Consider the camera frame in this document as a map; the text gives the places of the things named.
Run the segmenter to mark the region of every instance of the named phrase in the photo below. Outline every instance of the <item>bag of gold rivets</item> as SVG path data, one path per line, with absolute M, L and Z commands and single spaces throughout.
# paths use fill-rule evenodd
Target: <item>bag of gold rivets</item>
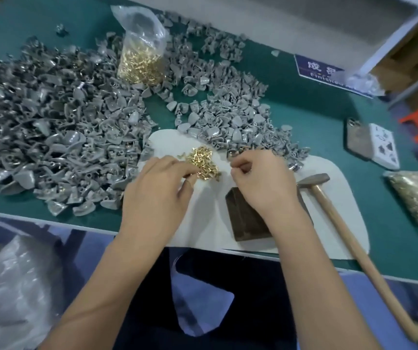
M 111 6 L 126 34 L 118 76 L 131 83 L 155 85 L 164 79 L 167 31 L 145 7 Z

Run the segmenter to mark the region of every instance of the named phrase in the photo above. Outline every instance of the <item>blue sign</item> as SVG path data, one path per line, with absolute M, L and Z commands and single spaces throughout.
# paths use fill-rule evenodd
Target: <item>blue sign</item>
M 295 61 L 297 63 L 298 75 L 301 77 L 306 77 L 310 80 L 322 82 L 329 86 L 345 89 L 367 98 L 373 98 L 373 96 L 367 93 L 359 92 L 351 87 L 344 85 L 343 83 L 330 78 L 330 76 L 335 72 L 343 71 L 341 68 L 297 54 L 295 54 Z

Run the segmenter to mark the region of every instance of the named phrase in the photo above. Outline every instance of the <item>white mat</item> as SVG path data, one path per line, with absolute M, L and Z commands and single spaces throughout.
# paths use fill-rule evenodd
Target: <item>white mat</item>
M 189 153 L 194 147 L 202 144 L 177 130 L 159 130 L 149 140 L 155 150 L 156 157 L 165 155 L 177 156 Z M 230 164 L 225 152 L 214 152 L 213 161 L 222 172 L 219 182 L 215 180 L 198 180 L 194 186 L 194 194 L 189 203 L 188 212 L 168 244 L 169 247 L 193 247 L 210 251 L 232 249 L 249 252 L 278 253 L 272 238 L 253 241 L 236 242 L 230 224 L 229 213 L 225 203 L 225 195 L 235 182 L 230 176 Z M 138 164 L 141 169 L 145 162 Z M 297 181 L 317 173 L 327 173 L 331 180 L 323 185 L 324 192 L 334 203 L 337 211 L 356 236 L 367 253 L 369 238 L 366 226 L 345 176 L 340 169 L 327 159 L 310 156 L 305 166 L 295 173 Z M 350 253 L 337 235 L 332 223 L 328 220 L 317 201 L 308 191 L 302 192 L 303 199 L 311 214 L 314 227 L 331 259 L 352 259 Z M 288 221 L 285 221 L 285 233 L 288 233 Z

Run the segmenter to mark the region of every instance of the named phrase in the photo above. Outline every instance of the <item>wooden hammer handle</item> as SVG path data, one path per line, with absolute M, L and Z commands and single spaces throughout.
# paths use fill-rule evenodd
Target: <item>wooden hammer handle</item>
M 343 221 L 343 218 L 335 209 L 330 199 L 325 195 L 319 186 L 313 185 L 310 189 L 324 212 L 332 221 L 348 251 L 357 260 L 367 277 L 369 277 L 377 292 L 381 295 L 387 307 L 390 309 L 390 312 L 392 312 L 393 316 L 397 319 L 397 322 L 406 333 L 407 337 L 412 341 L 418 341 L 418 328 L 416 324 L 395 297 L 387 282 L 377 270 L 376 266 L 371 261 L 368 254 L 364 251 L 363 247 L 361 247 L 352 231 L 350 231 L 346 225 L 345 221 Z

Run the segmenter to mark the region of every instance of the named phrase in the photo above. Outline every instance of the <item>left hand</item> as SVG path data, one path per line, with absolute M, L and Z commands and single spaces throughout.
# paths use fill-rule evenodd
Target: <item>left hand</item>
M 125 189 L 122 223 L 116 239 L 129 245 L 130 253 L 158 255 L 185 217 L 198 172 L 195 165 L 171 156 L 149 159 Z M 187 178 L 180 188 L 183 177 Z

